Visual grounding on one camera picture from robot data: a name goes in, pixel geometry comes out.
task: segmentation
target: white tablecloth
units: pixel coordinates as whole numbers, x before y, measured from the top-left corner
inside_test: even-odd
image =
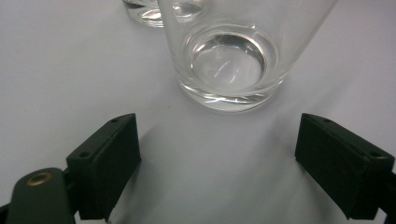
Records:
[[[0,204],[136,113],[143,161],[113,224],[373,223],[348,222],[294,149],[305,112],[396,156],[395,40],[396,1],[340,1],[273,98],[224,115],[182,94],[163,29],[131,21],[121,0],[2,0]]]

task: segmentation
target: glass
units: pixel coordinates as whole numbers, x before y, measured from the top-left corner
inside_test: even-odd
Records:
[[[199,104],[220,111],[261,105],[273,95],[335,2],[159,0],[181,89]],[[182,5],[192,13],[181,13]]]
[[[128,16],[152,27],[163,27],[157,0],[122,0]]]

